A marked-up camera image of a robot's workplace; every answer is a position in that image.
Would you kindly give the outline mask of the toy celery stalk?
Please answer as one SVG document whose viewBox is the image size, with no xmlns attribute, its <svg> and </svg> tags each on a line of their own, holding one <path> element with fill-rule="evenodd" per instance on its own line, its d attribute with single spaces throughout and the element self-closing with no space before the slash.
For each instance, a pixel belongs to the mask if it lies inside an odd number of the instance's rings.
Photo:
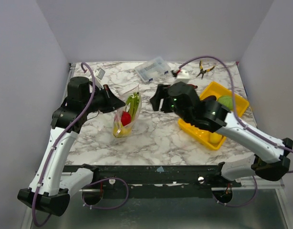
<svg viewBox="0 0 293 229">
<path fill-rule="evenodd" d="M 135 115 L 137 113 L 138 107 L 140 103 L 140 94 L 139 92 L 134 92 L 131 94 L 126 101 L 126 112 L 128 112 L 131 116 L 131 120 L 135 119 Z"/>
</svg>

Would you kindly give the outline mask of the red toy apple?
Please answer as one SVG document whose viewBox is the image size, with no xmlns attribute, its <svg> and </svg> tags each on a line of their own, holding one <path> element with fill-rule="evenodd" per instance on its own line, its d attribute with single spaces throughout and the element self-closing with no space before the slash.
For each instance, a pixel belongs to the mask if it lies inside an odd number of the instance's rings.
<svg viewBox="0 0 293 229">
<path fill-rule="evenodd" d="M 128 112 L 126 112 L 126 111 L 122 112 L 122 115 L 121 115 L 121 124 L 122 124 L 122 126 L 126 126 L 126 125 L 130 124 L 131 119 L 132 119 L 132 117 Z"/>
</svg>

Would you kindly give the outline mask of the clear zip top bag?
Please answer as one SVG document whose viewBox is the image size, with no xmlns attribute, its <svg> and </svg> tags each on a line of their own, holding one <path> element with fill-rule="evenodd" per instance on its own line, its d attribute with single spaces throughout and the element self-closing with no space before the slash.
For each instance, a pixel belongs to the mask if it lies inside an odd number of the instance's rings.
<svg viewBox="0 0 293 229">
<path fill-rule="evenodd" d="M 125 106 L 118 108 L 114 116 L 111 143 L 118 144 L 131 136 L 142 107 L 139 84 L 121 94 Z"/>
</svg>

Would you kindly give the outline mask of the yellow toy banana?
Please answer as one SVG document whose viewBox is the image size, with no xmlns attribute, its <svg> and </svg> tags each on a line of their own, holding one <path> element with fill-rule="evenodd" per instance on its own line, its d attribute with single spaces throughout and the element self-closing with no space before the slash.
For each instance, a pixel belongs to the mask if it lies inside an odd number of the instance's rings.
<svg viewBox="0 0 293 229">
<path fill-rule="evenodd" d="M 132 132 L 131 126 L 118 126 L 114 124 L 113 128 L 113 135 L 114 137 L 121 138 L 121 137 L 128 137 Z"/>
</svg>

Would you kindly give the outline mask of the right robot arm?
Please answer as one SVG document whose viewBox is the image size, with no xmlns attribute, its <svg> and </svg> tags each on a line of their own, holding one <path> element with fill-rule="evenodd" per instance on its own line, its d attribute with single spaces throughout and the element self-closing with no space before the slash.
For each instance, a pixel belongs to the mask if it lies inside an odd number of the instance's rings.
<svg viewBox="0 0 293 229">
<path fill-rule="evenodd" d="M 290 139 L 281 140 L 265 134 L 217 101 L 200 100 L 192 85 L 184 82 L 159 84 L 150 103 L 154 111 L 174 112 L 186 123 L 226 136 L 253 152 L 245 159 L 219 164 L 219 171 L 213 175 L 213 181 L 219 187 L 249 176 L 278 181 L 289 172 L 287 155 L 293 146 Z"/>
</svg>

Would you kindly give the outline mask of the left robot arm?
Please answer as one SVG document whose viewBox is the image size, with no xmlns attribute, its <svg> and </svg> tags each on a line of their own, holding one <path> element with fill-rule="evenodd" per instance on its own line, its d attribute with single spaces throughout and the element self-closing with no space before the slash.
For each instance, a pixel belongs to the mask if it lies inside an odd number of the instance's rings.
<svg viewBox="0 0 293 229">
<path fill-rule="evenodd" d="M 67 85 L 67 96 L 53 113 L 49 142 L 41 165 L 28 188 L 19 190 L 18 200 L 28 207 L 61 216 L 71 197 L 81 188 L 95 188 L 100 174 L 96 166 L 83 164 L 70 177 L 61 181 L 61 175 L 70 149 L 90 113 L 113 112 L 125 106 L 108 85 L 95 87 L 86 77 L 73 77 Z"/>
</svg>

